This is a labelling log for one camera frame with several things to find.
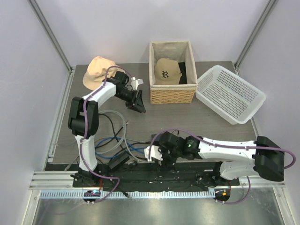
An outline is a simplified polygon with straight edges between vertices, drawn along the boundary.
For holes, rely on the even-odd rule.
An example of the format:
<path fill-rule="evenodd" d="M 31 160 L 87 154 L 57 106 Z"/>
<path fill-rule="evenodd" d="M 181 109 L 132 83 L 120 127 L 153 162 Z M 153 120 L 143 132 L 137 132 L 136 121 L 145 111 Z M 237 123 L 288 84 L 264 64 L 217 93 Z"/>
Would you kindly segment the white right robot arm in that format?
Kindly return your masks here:
<path fill-rule="evenodd" d="M 166 131 L 155 138 L 144 155 L 149 162 L 156 159 L 166 164 L 178 158 L 216 160 L 211 178 L 217 185 L 253 175 L 274 182 L 284 180 L 285 154 L 265 136 L 258 136 L 254 141 L 228 142 L 191 135 L 182 138 Z"/>

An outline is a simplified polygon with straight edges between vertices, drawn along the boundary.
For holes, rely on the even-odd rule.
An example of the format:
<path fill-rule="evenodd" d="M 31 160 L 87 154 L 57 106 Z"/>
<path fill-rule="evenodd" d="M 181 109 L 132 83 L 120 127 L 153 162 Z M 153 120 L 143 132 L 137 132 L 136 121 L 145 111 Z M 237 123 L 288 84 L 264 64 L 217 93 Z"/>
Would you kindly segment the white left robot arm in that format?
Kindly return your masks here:
<path fill-rule="evenodd" d="M 142 90 L 138 86 L 142 79 L 129 77 L 118 71 L 114 77 L 105 78 L 96 89 L 84 97 L 74 97 L 68 118 L 68 128 L 75 136 L 79 151 L 79 169 L 73 175 L 74 183 L 95 187 L 104 176 L 98 173 L 95 154 L 95 134 L 99 127 L 99 109 L 110 98 L 125 101 L 125 106 L 138 113 L 145 113 Z"/>

